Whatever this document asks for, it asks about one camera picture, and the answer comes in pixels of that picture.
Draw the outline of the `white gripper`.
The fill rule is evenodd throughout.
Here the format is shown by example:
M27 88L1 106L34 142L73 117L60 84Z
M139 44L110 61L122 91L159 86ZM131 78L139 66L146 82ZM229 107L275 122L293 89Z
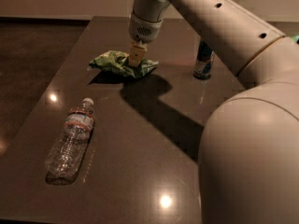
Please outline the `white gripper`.
M130 46L129 65L138 67L140 62L144 59L147 52L147 45L155 40L160 32L162 21L149 22L144 21L131 14L129 22L129 35L134 40Z

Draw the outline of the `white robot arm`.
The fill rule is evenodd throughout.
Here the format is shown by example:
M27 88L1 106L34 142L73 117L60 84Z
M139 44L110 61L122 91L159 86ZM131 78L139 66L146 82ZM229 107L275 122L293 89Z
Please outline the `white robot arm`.
M168 6L245 87L201 136L202 223L299 224L299 46L232 0L135 0L137 45L157 37Z

